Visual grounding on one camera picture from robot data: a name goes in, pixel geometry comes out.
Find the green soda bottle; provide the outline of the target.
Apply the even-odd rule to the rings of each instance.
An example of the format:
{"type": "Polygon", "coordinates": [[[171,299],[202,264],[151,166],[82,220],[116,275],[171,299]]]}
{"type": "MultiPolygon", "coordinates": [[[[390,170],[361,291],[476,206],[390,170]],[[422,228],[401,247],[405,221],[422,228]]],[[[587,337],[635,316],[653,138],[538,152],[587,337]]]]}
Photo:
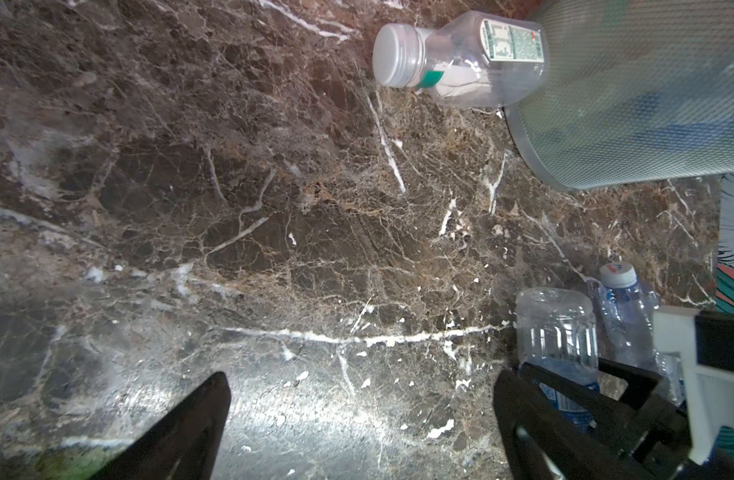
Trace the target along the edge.
{"type": "Polygon", "coordinates": [[[79,445],[47,450],[27,462],[21,479],[89,479],[121,452],[79,445]]]}

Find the clear bottle white cap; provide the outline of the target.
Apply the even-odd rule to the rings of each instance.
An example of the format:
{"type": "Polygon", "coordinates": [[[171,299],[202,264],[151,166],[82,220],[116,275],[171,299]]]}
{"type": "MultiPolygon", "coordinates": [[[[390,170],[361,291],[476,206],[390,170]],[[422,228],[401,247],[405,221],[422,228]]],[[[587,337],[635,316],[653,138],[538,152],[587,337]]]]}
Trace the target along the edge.
{"type": "Polygon", "coordinates": [[[658,394],[681,405],[685,394],[679,361],[654,346],[653,314],[660,308],[660,296],[627,262],[601,266],[599,279],[595,298],[614,360],[659,374],[665,384],[658,388],[658,394]]]}

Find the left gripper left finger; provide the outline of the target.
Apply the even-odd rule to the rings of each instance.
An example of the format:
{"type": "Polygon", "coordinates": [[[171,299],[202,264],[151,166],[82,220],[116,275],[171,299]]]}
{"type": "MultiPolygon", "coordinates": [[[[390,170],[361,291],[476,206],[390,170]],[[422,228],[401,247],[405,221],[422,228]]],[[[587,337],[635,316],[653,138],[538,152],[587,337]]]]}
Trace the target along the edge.
{"type": "Polygon", "coordinates": [[[92,475],[94,479],[209,479],[231,403],[215,372],[143,436],[92,475]]]}

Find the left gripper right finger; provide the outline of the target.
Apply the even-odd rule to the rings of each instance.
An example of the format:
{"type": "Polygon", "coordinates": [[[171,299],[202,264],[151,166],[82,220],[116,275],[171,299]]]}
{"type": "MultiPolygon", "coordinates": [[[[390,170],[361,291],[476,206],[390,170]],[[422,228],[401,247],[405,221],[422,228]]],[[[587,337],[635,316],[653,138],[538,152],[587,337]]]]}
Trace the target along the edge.
{"type": "Polygon", "coordinates": [[[515,479],[550,479],[552,461],[567,479],[635,479],[602,444],[554,409],[538,386],[512,371],[499,374],[493,407],[515,479]]]}

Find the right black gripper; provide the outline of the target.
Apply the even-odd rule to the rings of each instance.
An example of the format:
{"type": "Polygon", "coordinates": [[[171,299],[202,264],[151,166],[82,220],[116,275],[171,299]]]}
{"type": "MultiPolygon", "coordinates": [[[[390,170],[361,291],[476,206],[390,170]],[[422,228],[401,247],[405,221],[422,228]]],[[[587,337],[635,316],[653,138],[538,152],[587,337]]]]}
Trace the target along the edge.
{"type": "Polygon", "coordinates": [[[600,359],[599,370],[627,383],[618,400],[577,384],[544,367],[526,363],[519,376],[554,389],[590,413],[597,432],[616,432],[612,452],[643,479],[734,479],[734,458],[714,450],[698,463],[685,412],[652,393],[662,377],[613,360],[600,359]]]}

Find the blue label bottle white cap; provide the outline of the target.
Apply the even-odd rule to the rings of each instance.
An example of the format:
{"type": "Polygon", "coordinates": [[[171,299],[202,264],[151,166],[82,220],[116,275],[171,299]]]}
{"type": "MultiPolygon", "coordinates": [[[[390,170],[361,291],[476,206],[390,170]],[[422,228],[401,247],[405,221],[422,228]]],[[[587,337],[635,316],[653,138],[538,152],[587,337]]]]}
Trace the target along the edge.
{"type": "Polygon", "coordinates": [[[596,316],[589,297],[560,288],[524,289],[516,296],[515,329],[520,364],[600,391],[596,316]]]}

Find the clear bottle green cap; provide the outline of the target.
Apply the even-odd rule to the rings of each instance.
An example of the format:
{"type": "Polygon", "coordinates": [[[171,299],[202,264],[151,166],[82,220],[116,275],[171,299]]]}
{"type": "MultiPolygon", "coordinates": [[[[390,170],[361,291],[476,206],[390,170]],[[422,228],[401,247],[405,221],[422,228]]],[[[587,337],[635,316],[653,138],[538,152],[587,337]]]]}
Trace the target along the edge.
{"type": "Polygon", "coordinates": [[[539,90],[548,77],[543,28],[469,11],[432,30],[389,23],[378,32],[372,71],[382,86],[421,90],[436,103],[500,108],[539,90]]]}

